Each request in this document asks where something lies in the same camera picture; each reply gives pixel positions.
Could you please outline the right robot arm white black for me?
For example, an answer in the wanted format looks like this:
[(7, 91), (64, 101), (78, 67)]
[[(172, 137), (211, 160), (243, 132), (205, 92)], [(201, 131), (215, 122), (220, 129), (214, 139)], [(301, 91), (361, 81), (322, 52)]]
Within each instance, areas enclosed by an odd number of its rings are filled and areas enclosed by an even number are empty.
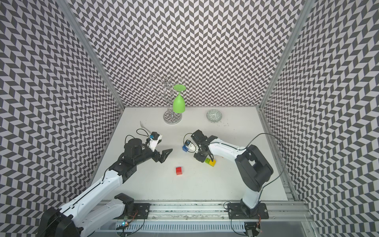
[(248, 210), (253, 210), (260, 203), (264, 184), (273, 175), (273, 168), (255, 145), (239, 147), (229, 144), (218, 137), (205, 136), (201, 130), (191, 134), (195, 143), (194, 158), (204, 163), (207, 158), (214, 161), (215, 156), (222, 157), (234, 163), (246, 185), (242, 204)]

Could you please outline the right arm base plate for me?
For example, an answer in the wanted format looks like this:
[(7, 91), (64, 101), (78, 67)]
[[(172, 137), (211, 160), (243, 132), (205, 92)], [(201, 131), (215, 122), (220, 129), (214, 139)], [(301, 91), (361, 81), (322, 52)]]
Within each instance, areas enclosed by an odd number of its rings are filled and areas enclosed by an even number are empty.
[(231, 203), (225, 204), (229, 219), (256, 219), (267, 220), (269, 214), (265, 203), (258, 203), (255, 208), (249, 208), (243, 203)]

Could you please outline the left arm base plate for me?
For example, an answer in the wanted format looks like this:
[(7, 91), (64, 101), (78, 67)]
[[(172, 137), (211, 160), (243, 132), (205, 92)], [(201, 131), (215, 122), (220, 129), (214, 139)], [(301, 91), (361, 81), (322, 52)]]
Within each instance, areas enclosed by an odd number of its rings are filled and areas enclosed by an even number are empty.
[(134, 220), (143, 220), (148, 219), (149, 213), (150, 213), (150, 203), (134, 203), (134, 204), (127, 204), (124, 208), (124, 211), (121, 212), (121, 216), (118, 217), (118, 219), (134, 219)]

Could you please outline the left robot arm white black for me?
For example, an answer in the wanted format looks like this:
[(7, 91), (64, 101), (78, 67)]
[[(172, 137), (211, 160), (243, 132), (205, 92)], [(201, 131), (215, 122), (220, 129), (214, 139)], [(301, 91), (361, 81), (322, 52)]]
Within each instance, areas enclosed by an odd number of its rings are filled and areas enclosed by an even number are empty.
[(103, 176), (80, 195), (62, 205), (51, 207), (40, 219), (38, 237), (88, 237), (108, 221), (138, 213), (134, 199), (124, 193), (116, 195), (105, 206), (94, 207), (110, 192), (124, 184), (136, 171), (137, 166), (152, 159), (163, 163), (172, 149), (156, 150), (162, 137), (148, 137), (146, 143), (132, 138), (124, 144), (124, 151), (105, 170)]

